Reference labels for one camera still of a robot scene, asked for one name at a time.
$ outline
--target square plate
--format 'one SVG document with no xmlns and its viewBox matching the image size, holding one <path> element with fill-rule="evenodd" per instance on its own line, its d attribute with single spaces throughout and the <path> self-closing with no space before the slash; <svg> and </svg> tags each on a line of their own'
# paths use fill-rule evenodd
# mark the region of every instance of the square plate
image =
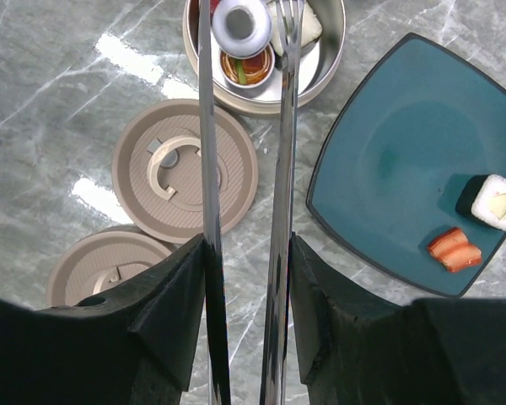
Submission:
<svg viewBox="0 0 506 405">
<path fill-rule="evenodd" d="M 460 216 L 474 175 L 506 177 L 506 90 L 420 35 L 408 34 L 347 102 L 322 147 L 307 196 L 339 243 L 418 288 L 462 296 L 506 233 Z M 457 226 L 483 264 L 448 273 L 425 246 Z"/>
</svg>

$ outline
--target stainless steel bowl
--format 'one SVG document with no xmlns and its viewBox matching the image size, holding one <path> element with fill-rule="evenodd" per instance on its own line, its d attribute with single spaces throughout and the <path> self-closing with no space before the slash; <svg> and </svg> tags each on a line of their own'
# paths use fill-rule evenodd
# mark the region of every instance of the stainless steel bowl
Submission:
<svg viewBox="0 0 506 405">
<path fill-rule="evenodd" d="M 343 0 L 308 0 L 322 24 L 323 32 L 300 63 L 299 106 L 312 101 L 328 85 L 342 57 L 345 38 L 345 7 Z M 186 0 L 182 35 L 189 61 L 198 74 L 198 0 Z M 212 38 L 213 93 L 219 103 L 246 115 L 271 116 L 280 112 L 281 72 L 275 71 L 263 89 L 244 92 L 224 80 L 217 63 L 218 43 Z"/>
</svg>

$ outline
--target salmon slice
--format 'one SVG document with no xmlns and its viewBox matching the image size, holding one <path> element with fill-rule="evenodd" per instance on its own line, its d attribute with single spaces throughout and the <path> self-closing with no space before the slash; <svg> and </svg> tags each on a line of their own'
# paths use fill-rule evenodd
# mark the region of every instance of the salmon slice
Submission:
<svg viewBox="0 0 506 405">
<path fill-rule="evenodd" d="M 482 263 L 482 251 L 472 243 L 466 243 L 435 258 L 444 264 L 450 273 L 457 273 L 464 268 Z"/>
<path fill-rule="evenodd" d="M 452 228 L 448 232 L 433 239 L 427 246 L 427 249 L 431 256 L 438 259 L 445 252 L 453 250 L 456 246 L 468 243 L 469 240 L 461 229 Z"/>
</svg>

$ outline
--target white lid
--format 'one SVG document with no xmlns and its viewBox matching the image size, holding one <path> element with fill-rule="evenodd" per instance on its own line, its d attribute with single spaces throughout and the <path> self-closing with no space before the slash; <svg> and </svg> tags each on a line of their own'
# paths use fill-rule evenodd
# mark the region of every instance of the white lid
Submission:
<svg viewBox="0 0 506 405">
<path fill-rule="evenodd" d="M 158 264 L 173 250 L 136 226 L 104 229 L 62 255 L 49 277 L 47 304 L 76 305 Z"/>
<path fill-rule="evenodd" d="M 218 141 L 221 232 L 235 226 L 255 197 L 259 167 L 245 129 L 214 108 Z M 198 100 L 166 100 L 124 129 L 112 161 L 118 201 L 154 238 L 186 243 L 202 233 L 202 164 Z M 175 158 L 171 153 L 178 151 Z"/>
<path fill-rule="evenodd" d="M 267 47 L 272 18 L 261 0 L 222 0 L 213 12 L 212 31 L 225 53 L 247 59 Z"/>
</svg>

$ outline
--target gray marble surface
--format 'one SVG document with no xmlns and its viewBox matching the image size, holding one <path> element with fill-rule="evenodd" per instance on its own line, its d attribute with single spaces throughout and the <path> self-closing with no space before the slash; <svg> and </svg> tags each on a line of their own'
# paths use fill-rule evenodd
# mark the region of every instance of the gray marble surface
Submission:
<svg viewBox="0 0 506 405">
<path fill-rule="evenodd" d="M 179 0 L 0 0 L 0 297 L 42 308 L 49 272 L 69 246 L 129 222 L 110 181 L 121 129 L 159 100 L 197 97 L 181 37 L 183 6 Z M 316 156 L 360 80 L 408 31 L 447 46 L 506 87 L 506 0 L 347 0 L 346 8 L 341 66 L 299 113 L 294 228 L 334 268 L 401 304 L 425 294 L 345 252 L 307 213 Z M 223 243 L 234 403 L 254 404 L 277 121 L 243 122 L 257 147 L 260 183 L 253 207 Z M 466 296 L 506 296 L 506 243 Z M 289 336 L 287 402 L 306 404 Z M 182 402 L 206 398 L 203 328 Z"/>
</svg>

